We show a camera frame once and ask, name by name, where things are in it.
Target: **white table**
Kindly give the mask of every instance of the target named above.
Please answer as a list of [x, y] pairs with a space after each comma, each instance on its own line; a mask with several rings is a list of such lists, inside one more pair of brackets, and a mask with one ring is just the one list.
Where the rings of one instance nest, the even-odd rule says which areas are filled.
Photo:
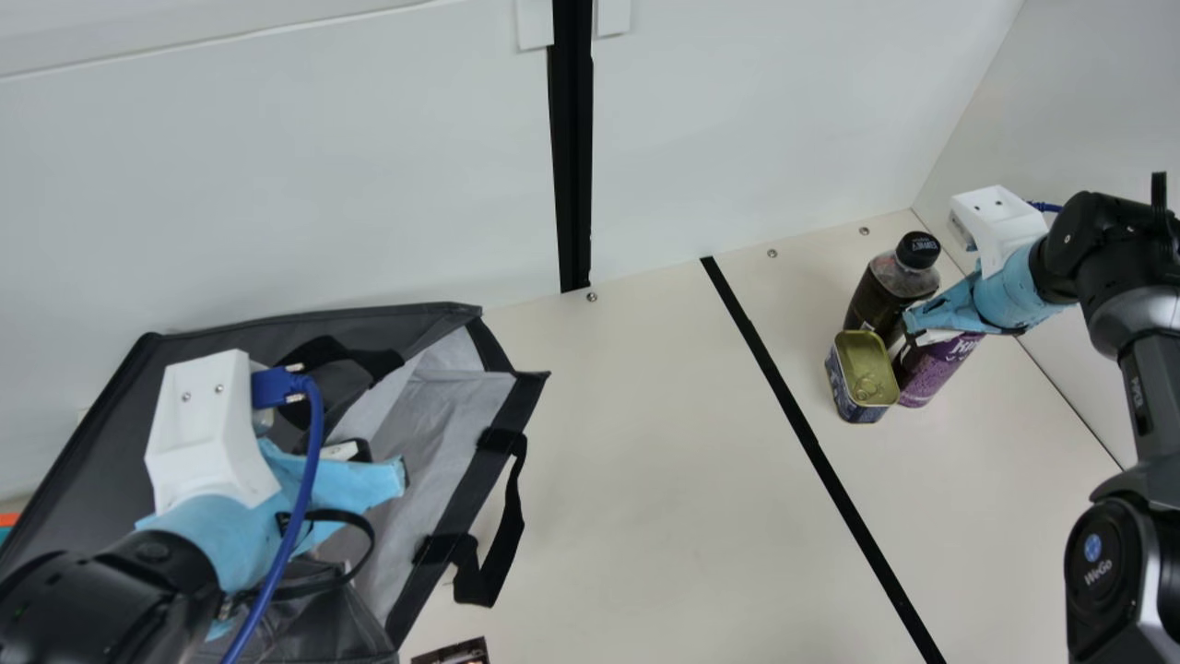
[[1066, 538], [1119, 469], [1020, 344], [986, 340], [925, 409], [852, 426], [832, 405], [822, 359], [848, 297], [916, 229], [904, 211], [717, 262], [946, 659], [1064, 662]]
[[497, 606], [440, 585], [405, 660], [477, 636], [497, 664], [920, 660], [701, 265], [595, 290], [487, 314], [553, 372], [527, 526]]

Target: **gold tin lid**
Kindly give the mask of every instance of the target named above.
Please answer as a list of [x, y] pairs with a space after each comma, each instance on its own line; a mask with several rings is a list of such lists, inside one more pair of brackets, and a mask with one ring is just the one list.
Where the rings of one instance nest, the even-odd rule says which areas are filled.
[[897, 403], [902, 390], [893, 377], [893, 366], [885, 343], [876, 331], [840, 331], [835, 336], [835, 355], [840, 360], [848, 396], [857, 406], [883, 407]]

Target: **black bottle cap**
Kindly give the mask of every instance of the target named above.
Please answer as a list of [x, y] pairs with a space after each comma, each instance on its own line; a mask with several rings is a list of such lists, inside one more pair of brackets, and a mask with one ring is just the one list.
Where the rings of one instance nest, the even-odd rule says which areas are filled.
[[943, 246], [933, 235], [912, 230], [897, 243], [897, 262], [910, 269], [926, 269], [935, 264], [942, 251]]

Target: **blue cable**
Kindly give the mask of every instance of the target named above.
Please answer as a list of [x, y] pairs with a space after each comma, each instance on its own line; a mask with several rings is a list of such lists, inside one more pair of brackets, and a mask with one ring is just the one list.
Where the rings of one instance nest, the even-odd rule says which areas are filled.
[[1057, 213], [1062, 209], [1064, 209], [1061, 205], [1055, 205], [1053, 203], [1042, 203], [1040, 200], [1029, 200], [1028, 203], [1030, 205], [1032, 205], [1034, 208], [1036, 208], [1037, 210], [1043, 211], [1043, 212], [1054, 212], [1054, 213]]
[[[278, 368], [277, 370], [273, 369], [262, 374], [276, 376], [277, 372], [286, 373], [286, 370]], [[256, 393], [254, 400], [255, 407], [257, 407], [257, 379], [254, 384]], [[254, 631], [262, 622], [262, 616], [266, 613], [267, 606], [270, 605], [270, 598], [274, 597], [275, 589], [278, 587], [278, 581], [282, 580], [283, 572], [287, 570], [287, 563], [290, 560], [291, 553], [295, 551], [295, 545], [300, 540], [300, 531], [303, 528], [303, 515], [307, 514], [308, 504], [312, 502], [312, 486], [315, 484], [315, 472], [320, 468], [320, 448], [323, 447], [323, 397], [320, 395], [320, 389], [316, 387], [315, 381], [309, 376], [290, 375], [290, 388], [293, 390], [289, 394], [302, 393], [307, 395], [307, 401], [312, 407], [312, 427], [308, 430], [307, 465], [303, 468], [303, 481], [299, 487], [295, 506], [291, 508], [291, 518], [287, 524], [287, 533], [283, 534], [283, 541], [278, 545], [278, 553], [275, 554], [275, 561], [270, 565], [270, 572], [263, 579], [262, 589], [258, 591], [258, 597], [254, 600], [245, 622], [242, 623], [242, 629], [238, 630], [237, 636], [234, 637], [234, 643], [230, 644], [229, 650], [225, 651], [225, 656], [222, 657], [222, 664], [235, 664], [238, 660], [242, 651], [245, 650], [245, 644], [250, 640], [250, 636], [254, 635]]]

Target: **black line on table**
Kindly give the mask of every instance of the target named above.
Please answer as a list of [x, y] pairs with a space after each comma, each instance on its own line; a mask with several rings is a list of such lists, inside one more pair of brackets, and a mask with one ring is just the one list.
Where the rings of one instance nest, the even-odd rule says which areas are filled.
[[738, 329], [741, 330], [741, 336], [746, 340], [746, 346], [749, 347], [749, 353], [754, 355], [754, 361], [758, 362], [758, 366], [762, 369], [762, 376], [766, 377], [766, 382], [771, 386], [771, 392], [773, 392], [774, 396], [779, 400], [779, 406], [782, 407], [784, 415], [786, 415], [787, 421], [791, 422], [791, 427], [795, 430], [795, 435], [799, 438], [799, 445], [801, 445], [804, 452], [807, 453], [807, 458], [815, 468], [815, 473], [819, 475], [820, 481], [824, 482], [824, 487], [827, 489], [827, 495], [832, 498], [832, 502], [835, 504], [835, 508], [840, 512], [840, 517], [844, 518], [844, 522], [852, 533], [852, 538], [857, 540], [857, 544], [860, 546], [860, 552], [868, 561], [868, 566], [872, 567], [873, 573], [877, 574], [877, 580], [880, 581], [881, 587], [885, 589], [885, 594], [889, 596], [898, 617], [902, 619], [905, 629], [910, 632], [910, 638], [913, 639], [913, 644], [918, 646], [918, 652], [920, 652], [922, 657], [930, 664], [945, 664], [946, 659], [944, 659], [942, 652], [938, 651], [938, 646], [935, 644], [933, 637], [930, 636], [926, 626], [922, 623], [922, 618], [918, 617], [918, 611], [910, 603], [910, 598], [906, 597], [905, 590], [902, 587], [902, 583], [898, 581], [897, 576], [893, 574], [893, 570], [889, 566], [889, 561], [885, 560], [885, 554], [881, 553], [880, 547], [877, 546], [877, 541], [873, 539], [872, 533], [868, 532], [868, 526], [866, 526], [865, 520], [860, 518], [860, 513], [857, 512], [857, 506], [852, 504], [852, 498], [848, 497], [848, 492], [845, 491], [844, 485], [840, 482], [840, 478], [837, 476], [835, 469], [832, 468], [832, 464], [828, 462], [822, 448], [820, 448], [819, 440], [815, 438], [815, 432], [812, 430], [802, 409], [799, 408], [799, 403], [795, 401], [794, 395], [791, 394], [787, 382], [782, 379], [782, 374], [779, 373], [779, 368], [771, 359], [771, 353], [766, 350], [766, 344], [762, 343], [762, 338], [758, 334], [758, 328], [754, 327], [754, 323], [750, 322], [749, 317], [746, 315], [745, 309], [741, 307], [741, 302], [738, 301], [738, 296], [734, 294], [733, 288], [729, 287], [729, 282], [726, 280], [725, 274], [722, 274], [721, 268], [717, 267], [717, 261], [714, 259], [713, 256], [706, 256], [701, 258], [701, 264], [704, 265], [704, 271], [707, 271], [709, 278], [713, 280], [713, 285], [717, 289], [717, 295], [721, 296], [721, 301], [725, 302], [726, 308], [729, 309], [729, 315], [733, 317], [734, 324], [736, 324]]

